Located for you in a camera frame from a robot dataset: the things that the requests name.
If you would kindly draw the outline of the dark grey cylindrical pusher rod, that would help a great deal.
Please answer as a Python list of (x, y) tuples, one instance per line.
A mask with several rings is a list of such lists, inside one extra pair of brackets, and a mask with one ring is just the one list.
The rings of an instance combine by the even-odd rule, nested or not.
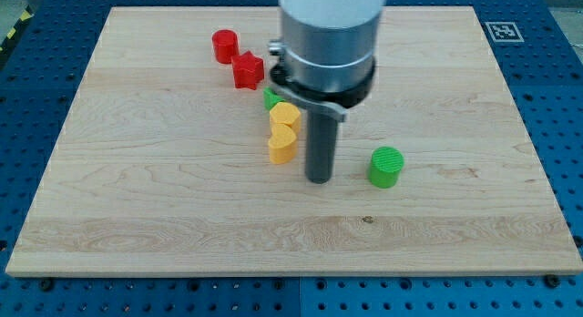
[(308, 112), (305, 149), (305, 176), (316, 184), (332, 177), (338, 122), (324, 114)]

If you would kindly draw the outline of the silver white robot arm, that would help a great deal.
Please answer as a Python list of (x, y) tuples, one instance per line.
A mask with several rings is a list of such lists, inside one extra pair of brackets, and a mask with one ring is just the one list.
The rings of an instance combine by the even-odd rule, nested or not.
[(313, 183), (332, 177), (338, 127), (371, 91), (386, 1), (278, 0), (272, 89), (307, 113), (305, 176)]

